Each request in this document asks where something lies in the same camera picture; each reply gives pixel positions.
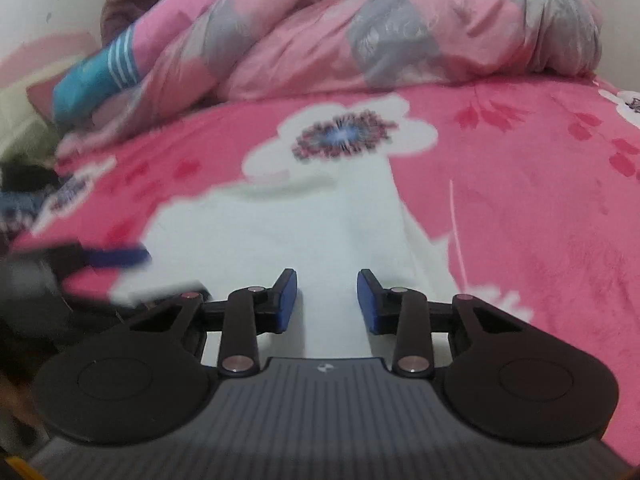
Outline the pink bed headboard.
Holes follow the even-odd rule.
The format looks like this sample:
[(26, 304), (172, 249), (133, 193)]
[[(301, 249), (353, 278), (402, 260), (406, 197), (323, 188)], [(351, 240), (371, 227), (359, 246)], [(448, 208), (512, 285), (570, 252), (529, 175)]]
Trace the pink bed headboard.
[(6, 89), (16, 82), (66, 58), (83, 58), (97, 47), (96, 38), (90, 32), (66, 32), (23, 42), (1, 61), (1, 104), (13, 100), (13, 91), (6, 92)]

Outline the dark red cushion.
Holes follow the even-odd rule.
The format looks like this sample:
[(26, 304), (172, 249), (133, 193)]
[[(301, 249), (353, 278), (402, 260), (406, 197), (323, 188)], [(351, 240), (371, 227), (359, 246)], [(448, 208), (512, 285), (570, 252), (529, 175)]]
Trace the dark red cushion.
[(66, 70), (63, 70), (62, 73), (35, 82), (26, 89), (28, 102), (48, 122), (53, 122), (53, 90), (66, 74)]

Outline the pink floral bed sheet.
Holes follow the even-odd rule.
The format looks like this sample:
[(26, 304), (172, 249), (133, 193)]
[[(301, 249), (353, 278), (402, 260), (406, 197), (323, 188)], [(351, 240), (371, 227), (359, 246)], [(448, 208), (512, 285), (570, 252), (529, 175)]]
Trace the pink floral bed sheet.
[[(215, 188), (381, 156), (457, 292), (614, 372), (606, 440), (639, 458), (639, 97), (598, 82), (488, 79), (219, 105), (75, 160), (78, 183), (18, 240), (142, 243), (154, 214)], [(111, 296), (124, 273), (74, 292)]]

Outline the blue striped pillow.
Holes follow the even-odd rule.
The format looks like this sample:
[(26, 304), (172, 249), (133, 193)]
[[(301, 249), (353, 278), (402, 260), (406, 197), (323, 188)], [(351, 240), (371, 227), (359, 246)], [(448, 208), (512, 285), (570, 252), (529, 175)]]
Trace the blue striped pillow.
[(53, 122), (63, 129), (75, 127), (106, 100), (139, 81), (134, 60), (134, 25), (130, 25), (107, 47), (74, 65), (55, 85)]

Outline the white fleece garment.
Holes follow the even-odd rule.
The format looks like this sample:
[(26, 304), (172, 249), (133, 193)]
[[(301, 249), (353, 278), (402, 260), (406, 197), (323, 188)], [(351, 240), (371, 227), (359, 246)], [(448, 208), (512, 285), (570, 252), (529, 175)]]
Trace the white fleece garment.
[(447, 301), (457, 292), (444, 241), (430, 240), (401, 201), (381, 156), (215, 188), (161, 206), (145, 228), (152, 260), (122, 274), (110, 295), (130, 300), (190, 283), (215, 298), (269, 285), (286, 268), (299, 296), (288, 330), (260, 338), (265, 356), (389, 356), (370, 341), (357, 275)]

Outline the pink grey patchwork quilt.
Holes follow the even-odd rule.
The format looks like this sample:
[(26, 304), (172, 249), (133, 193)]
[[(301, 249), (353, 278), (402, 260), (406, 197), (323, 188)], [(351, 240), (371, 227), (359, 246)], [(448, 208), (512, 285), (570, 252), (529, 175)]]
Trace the pink grey patchwork quilt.
[(102, 150), (204, 98), (584, 76), (602, 52), (590, 0), (160, 0), (134, 22), (140, 81), (77, 126), (60, 159)]

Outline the black garment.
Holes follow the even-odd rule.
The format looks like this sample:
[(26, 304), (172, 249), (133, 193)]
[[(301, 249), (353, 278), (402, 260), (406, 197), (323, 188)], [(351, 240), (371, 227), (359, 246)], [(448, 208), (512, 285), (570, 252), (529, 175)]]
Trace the black garment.
[(51, 168), (24, 162), (2, 162), (0, 190), (2, 193), (37, 194), (53, 192), (63, 184)]

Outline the blue plaid folded clothes pile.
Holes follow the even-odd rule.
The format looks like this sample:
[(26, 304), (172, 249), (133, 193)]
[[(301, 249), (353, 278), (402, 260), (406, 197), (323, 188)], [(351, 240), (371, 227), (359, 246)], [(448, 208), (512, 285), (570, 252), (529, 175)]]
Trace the blue plaid folded clothes pile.
[(17, 235), (37, 220), (52, 188), (39, 192), (2, 192), (0, 196), (1, 233)]

